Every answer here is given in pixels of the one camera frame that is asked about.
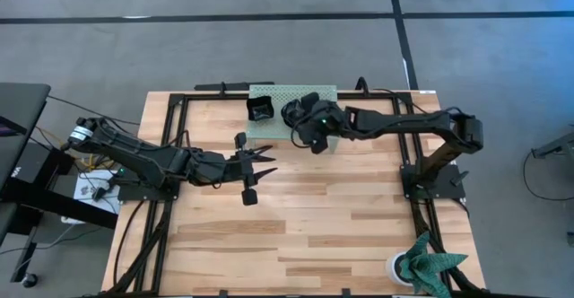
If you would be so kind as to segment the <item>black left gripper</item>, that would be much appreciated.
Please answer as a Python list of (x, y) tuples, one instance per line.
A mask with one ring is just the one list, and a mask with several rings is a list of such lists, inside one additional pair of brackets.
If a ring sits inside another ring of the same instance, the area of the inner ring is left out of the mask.
[(244, 187), (241, 191), (243, 205), (256, 205), (258, 203), (257, 192), (253, 187), (264, 176), (276, 171), (276, 168), (254, 172), (252, 162), (273, 162), (274, 158), (246, 150), (246, 143), (247, 136), (245, 133), (236, 134), (234, 137), (236, 152), (229, 159), (226, 159), (221, 153), (193, 148), (192, 181), (195, 185), (209, 184), (216, 187), (222, 183), (241, 181)]

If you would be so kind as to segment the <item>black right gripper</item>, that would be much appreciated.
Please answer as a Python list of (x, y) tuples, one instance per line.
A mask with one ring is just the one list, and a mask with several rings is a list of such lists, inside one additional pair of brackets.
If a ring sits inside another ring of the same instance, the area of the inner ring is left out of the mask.
[(344, 112), (335, 101), (320, 100), (316, 92), (301, 98), (302, 108), (291, 108), (288, 116), (304, 116), (291, 129), (300, 131), (300, 141), (312, 153), (322, 153), (328, 148), (327, 137), (341, 135)]

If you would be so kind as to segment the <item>black leaf-shaped mini plate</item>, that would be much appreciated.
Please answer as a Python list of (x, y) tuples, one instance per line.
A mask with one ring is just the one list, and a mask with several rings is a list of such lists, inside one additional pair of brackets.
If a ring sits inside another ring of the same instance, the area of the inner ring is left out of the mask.
[(288, 116), (286, 111), (291, 108), (302, 108), (300, 100), (293, 100), (287, 102), (281, 109), (281, 115), (283, 118), (283, 122), (287, 127), (292, 127), (294, 123), (300, 120), (302, 116)]

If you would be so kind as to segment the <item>black wavy square mini plate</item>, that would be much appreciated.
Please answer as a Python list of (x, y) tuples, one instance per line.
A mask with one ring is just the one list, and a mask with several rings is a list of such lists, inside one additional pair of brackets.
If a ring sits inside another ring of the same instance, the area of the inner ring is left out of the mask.
[(261, 121), (274, 117), (274, 107), (270, 96), (247, 99), (248, 120)]

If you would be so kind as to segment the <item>green perforated metal shelf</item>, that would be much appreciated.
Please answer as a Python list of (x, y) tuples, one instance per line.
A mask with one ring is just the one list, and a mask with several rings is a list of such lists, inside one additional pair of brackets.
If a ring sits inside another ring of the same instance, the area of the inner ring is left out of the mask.
[(316, 92), (320, 100), (337, 101), (335, 85), (251, 85), (250, 99), (260, 96), (270, 96), (274, 108), (274, 117), (262, 121), (247, 123), (247, 141), (250, 146), (261, 146), (265, 141), (286, 140), (291, 145), (291, 129), (283, 122), (281, 109), (289, 101)]

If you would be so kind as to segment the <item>black bar with clamp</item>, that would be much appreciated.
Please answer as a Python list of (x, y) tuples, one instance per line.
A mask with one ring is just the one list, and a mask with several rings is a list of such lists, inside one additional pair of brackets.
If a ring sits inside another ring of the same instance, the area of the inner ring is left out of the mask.
[(197, 84), (194, 90), (198, 92), (248, 91), (251, 85), (274, 85), (274, 82), (206, 83)]

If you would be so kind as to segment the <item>black floor tape strip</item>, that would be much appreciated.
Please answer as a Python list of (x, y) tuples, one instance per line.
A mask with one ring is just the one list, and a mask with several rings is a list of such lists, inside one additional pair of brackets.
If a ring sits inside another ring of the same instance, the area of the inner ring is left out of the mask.
[(132, 15), (102, 17), (0, 18), (0, 25), (16, 24), (109, 24), (170, 22), (278, 22), (335, 20), (425, 20), (574, 18), (574, 11), (467, 12), (467, 13), (238, 13), (202, 15)]
[(418, 90), (419, 84), (414, 70), (413, 57), (404, 24), (404, 15), (401, 9), (400, 0), (391, 0), (396, 32), (399, 41), (400, 51), (404, 63), (407, 86), (410, 90)]

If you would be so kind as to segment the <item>white printed paper sheet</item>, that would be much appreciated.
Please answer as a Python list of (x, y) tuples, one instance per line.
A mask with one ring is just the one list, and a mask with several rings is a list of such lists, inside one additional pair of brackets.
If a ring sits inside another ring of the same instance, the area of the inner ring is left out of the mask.
[(109, 184), (114, 171), (94, 170), (80, 172), (74, 189), (74, 199), (116, 214), (120, 187)]

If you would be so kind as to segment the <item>green plant in white pot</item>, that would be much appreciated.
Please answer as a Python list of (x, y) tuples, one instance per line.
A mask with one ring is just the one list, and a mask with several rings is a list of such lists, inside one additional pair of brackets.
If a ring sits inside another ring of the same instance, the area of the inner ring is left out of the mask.
[(409, 286), (413, 292), (425, 292), (435, 298), (452, 298), (439, 273), (457, 267), (467, 255), (456, 253), (429, 253), (431, 234), (424, 232), (408, 250), (387, 260), (389, 278), (398, 285)]

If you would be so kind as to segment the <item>black desk with legs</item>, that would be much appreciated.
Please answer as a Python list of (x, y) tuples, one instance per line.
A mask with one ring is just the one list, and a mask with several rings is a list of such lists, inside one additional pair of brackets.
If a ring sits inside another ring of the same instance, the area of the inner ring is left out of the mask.
[(34, 237), (44, 213), (108, 229), (117, 224), (116, 214), (53, 190), (75, 159), (31, 139), (49, 92), (42, 83), (0, 83), (0, 245), (8, 233), (28, 237), (10, 279), (25, 288), (39, 281), (28, 265), (39, 248)]

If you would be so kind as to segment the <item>black stand foot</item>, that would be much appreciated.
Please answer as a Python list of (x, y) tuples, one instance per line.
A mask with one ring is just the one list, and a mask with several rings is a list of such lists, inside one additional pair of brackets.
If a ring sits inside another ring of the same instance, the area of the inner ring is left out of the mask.
[(560, 136), (551, 142), (531, 150), (536, 159), (543, 159), (550, 154), (563, 154), (574, 160), (574, 132)]

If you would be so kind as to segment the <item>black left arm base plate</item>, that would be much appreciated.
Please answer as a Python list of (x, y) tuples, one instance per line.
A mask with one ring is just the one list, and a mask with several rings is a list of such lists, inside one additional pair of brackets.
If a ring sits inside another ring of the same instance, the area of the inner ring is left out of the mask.
[(125, 167), (116, 172), (115, 182), (120, 201), (169, 201), (179, 194), (179, 181), (168, 180), (161, 188), (154, 188)]

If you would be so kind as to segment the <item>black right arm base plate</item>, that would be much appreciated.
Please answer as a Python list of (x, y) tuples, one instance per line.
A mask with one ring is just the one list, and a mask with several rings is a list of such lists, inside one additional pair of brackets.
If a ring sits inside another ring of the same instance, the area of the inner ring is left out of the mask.
[(462, 179), (467, 171), (460, 172), (454, 164), (443, 167), (431, 180), (417, 181), (414, 165), (400, 167), (404, 196), (408, 199), (461, 199), (465, 197)]

